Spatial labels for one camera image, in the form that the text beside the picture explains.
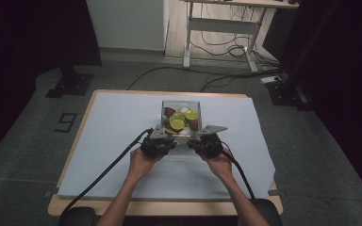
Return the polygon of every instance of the white tabletop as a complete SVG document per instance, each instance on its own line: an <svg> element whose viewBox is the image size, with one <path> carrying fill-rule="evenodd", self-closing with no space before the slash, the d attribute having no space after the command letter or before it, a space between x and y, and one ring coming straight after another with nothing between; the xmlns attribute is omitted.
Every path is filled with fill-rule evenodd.
<svg viewBox="0 0 362 226"><path fill-rule="evenodd" d="M227 126L219 133L245 171L257 198L267 198L274 166L250 98L152 95L97 92L59 196L83 191L143 130L160 123L163 100L199 101L203 126ZM87 196L114 197L128 170L127 155ZM234 175L249 197L236 168ZM221 184L200 157L179 145L141 180L133 198L177 200L229 200Z"/></svg>

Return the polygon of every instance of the black backdrop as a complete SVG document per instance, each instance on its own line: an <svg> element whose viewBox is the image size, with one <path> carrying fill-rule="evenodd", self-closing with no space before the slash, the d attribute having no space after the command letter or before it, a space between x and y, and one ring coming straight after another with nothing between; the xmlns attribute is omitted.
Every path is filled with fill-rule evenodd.
<svg viewBox="0 0 362 226"><path fill-rule="evenodd" d="M0 0L0 140L20 115L41 73L101 65L85 0Z"/></svg>
<svg viewBox="0 0 362 226"><path fill-rule="evenodd" d="M279 58L362 179L362 2L302 1Z"/></svg>

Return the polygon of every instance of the fruit slice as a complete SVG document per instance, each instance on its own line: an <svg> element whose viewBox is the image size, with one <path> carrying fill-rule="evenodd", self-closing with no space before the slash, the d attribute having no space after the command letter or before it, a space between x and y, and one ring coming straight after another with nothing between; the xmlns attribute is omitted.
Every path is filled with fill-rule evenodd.
<svg viewBox="0 0 362 226"><path fill-rule="evenodd" d="M182 112L174 112L172 114L172 116L170 117L170 121L173 121L173 120L180 120L180 121L184 121L185 120L185 116Z"/></svg>
<svg viewBox="0 0 362 226"><path fill-rule="evenodd" d="M188 110L190 110L188 107L186 107L186 106L183 106L183 107L180 107L179 109L178 109L178 111L179 112L182 112L182 113L185 113L185 112L187 112Z"/></svg>
<svg viewBox="0 0 362 226"><path fill-rule="evenodd" d="M164 115L169 118L175 112L174 109L169 107L164 107Z"/></svg>
<svg viewBox="0 0 362 226"><path fill-rule="evenodd" d="M166 131L166 133L169 133L169 134L172 134L172 135L178 134L177 132L175 132L174 130L169 129L169 128L165 128L164 130Z"/></svg>
<svg viewBox="0 0 362 226"><path fill-rule="evenodd" d="M189 121L189 128L191 131L198 131L199 130L198 120Z"/></svg>
<svg viewBox="0 0 362 226"><path fill-rule="evenodd" d="M170 120L170 126L174 130L182 130L185 126L185 123L182 120Z"/></svg>
<svg viewBox="0 0 362 226"><path fill-rule="evenodd" d="M198 113L196 113L193 110L188 110L184 113L185 118L187 118L190 121L197 120L198 119Z"/></svg>

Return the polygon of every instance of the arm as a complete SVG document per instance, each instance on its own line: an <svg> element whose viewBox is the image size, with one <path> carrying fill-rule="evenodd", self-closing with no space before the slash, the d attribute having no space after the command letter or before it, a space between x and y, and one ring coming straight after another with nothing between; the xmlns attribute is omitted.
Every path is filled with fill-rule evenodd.
<svg viewBox="0 0 362 226"><path fill-rule="evenodd" d="M102 215L97 226L123 225L125 211L130 203L134 188L136 187L138 181L147 175L153 165L160 160L160 158L150 159L145 157L140 148L132 151L130 158L130 167L122 188L120 188L116 198L111 202L110 206Z"/></svg>
<svg viewBox="0 0 362 226"><path fill-rule="evenodd" d="M269 225L269 223L258 212L255 206L249 201L232 174L232 163L223 154L212 158L204 159L209 165L211 171L222 181L230 194L231 200L237 210L239 219L243 226L251 225Z"/></svg>

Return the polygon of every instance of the gray floor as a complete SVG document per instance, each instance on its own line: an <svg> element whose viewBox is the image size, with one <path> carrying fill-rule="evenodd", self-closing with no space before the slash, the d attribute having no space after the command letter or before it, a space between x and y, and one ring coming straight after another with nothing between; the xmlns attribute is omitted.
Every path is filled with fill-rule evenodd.
<svg viewBox="0 0 362 226"><path fill-rule="evenodd" d="M49 192L56 186L91 94L95 89L126 89L140 74L160 66L180 66L163 56L103 54L103 67L77 67L94 73L86 96L44 98L60 78L58 70L38 77L37 90L0 143L0 225L58 225L48 215ZM247 72L246 64L196 61L193 70ZM199 91L208 75L163 70L144 76L132 89ZM238 79L207 92L243 93L255 103L276 168L284 225L362 225L362 181L314 112L272 105L260 77ZM57 133L62 113L76 113L70 133Z"/></svg>

